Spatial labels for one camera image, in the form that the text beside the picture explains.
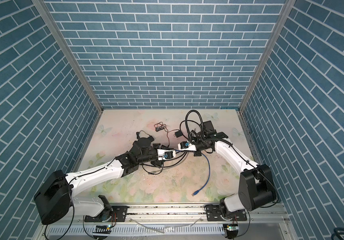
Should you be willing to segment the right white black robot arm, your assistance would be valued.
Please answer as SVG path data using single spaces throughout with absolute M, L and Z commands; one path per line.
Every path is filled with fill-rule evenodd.
M 223 157 L 239 174 L 238 192 L 220 200 L 219 208 L 224 219 L 235 217 L 237 211 L 251 212 L 258 208 L 269 208 L 278 202 L 277 189 L 273 183 L 272 171 L 267 165 L 260 165 L 239 149 L 223 132 L 218 133 L 210 121 L 200 124 L 196 133 L 188 131 L 189 143 L 196 152 L 211 149 Z

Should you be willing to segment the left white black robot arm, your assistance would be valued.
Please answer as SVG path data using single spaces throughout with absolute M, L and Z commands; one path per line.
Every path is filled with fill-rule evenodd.
M 175 150 L 153 144 L 153 140 L 153 137 L 139 138 L 129 151 L 97 167 L 67 174 L 57 170 L 50 174 L 34 196 L 41 223 L 53 224 L 69 211 L 75 216 L 108 215 L 111 207 L 106 197 L 99 196 L 97 200 L 89 201 L 78 200 L 77 195 L 103 182 L 129 175 L 144 163 L 163 163 L 176 156 Z

